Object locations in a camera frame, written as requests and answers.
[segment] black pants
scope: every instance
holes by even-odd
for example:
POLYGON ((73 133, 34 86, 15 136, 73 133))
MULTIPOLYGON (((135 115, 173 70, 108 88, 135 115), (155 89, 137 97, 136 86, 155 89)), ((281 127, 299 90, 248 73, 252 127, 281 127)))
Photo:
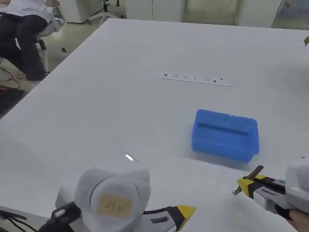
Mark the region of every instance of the black pants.
POLYGON ((45 69, 35 44, 35 37, 46 26, 46 20, 37 15, 0 16, 0 57, 9 60, 26 74, 29 81, 41 81, 45 78, 45 69))

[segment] office chair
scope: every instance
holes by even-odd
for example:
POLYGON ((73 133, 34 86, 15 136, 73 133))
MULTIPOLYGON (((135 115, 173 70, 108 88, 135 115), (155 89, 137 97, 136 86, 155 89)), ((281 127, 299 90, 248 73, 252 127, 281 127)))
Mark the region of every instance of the office chair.
POLYGON ((103 9, 100 10, 98 13, 96 13, 94 16, 91 16, 90 18, 88 18, 88 24, 91 24, 91 20, 96 19, 96 18, 102 18, 100 21, 100 25, 102 25, 108 18, 118 18, 108 12, 106 0, 102 0, 102 1, 103 1, 103 9))
MULTIPOLYGON (((37 35, 37 38, 35 41, 36 43, 39 44, 42 50, 41 56, 42 56, 42 62, 43 62, 43 65, 46 71, 46 75, 50 73, 49 64, 48 64, 49 54, 56 53, 56 54, 62 55, 65 58, 69 55, 64 47, 61 48, 61 51, 54 51, 54 50, 50 50, 46 48, 46 45, 43 41, 43 37, 47 37, 55 32, 60 31, 60 28, 63 27, 67 23, 59 7, 56 7, 56 8, 48 7, 47 11, 49 15, 51 16, 51 21, 49 22, 45 30, 37 35)), ((10 80, 10 77, 8 75, 6 75, 5 78, 6 80, 10 80)))

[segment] power strip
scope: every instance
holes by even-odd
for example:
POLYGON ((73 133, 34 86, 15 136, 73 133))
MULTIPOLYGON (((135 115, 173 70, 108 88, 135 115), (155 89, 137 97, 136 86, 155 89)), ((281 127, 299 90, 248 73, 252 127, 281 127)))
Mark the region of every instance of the power strip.
POLYGON ((157 75, 157 79, 171 80, 171 81, 183 81, 190 83, 200 83, 214 86, 226 86, 231 87, 231 85, 227 82, 227 80, 223 78, 213 78, 206 77, 202 75, 187 75, 187 74, 179 74, 175 72, 164 72, 162 74, 157 75))

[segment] blue tray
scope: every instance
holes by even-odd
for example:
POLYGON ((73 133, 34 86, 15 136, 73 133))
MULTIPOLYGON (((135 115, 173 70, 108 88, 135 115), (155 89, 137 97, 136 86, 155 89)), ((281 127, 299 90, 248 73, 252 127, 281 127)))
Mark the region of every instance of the blue tray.
POLYGON ((257 122, 252 118, 198 110, 191 140, 194 151, 244 162, 259 153, 257 122))

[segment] robotic arm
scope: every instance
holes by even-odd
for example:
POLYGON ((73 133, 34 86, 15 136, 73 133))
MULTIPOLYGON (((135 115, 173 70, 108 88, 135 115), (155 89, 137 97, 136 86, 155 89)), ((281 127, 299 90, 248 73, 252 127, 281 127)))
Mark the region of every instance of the robotic arm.
POLYGON ((56 206, 63 206, 39 232, 175 232, 195 212, 184 205, 145 211, 151 192, 149 171, 128 154, 104 160, 77 179, 61 186, 56 206), (69 227, 74 221, 79 226, 69 227))
POLYGON ((238 180, 239 188, 261 207, 287 220, 291 209, 309 214, 309 158, 303 157, 288 165, 286 180, 258 175, 255 170, 238 180))

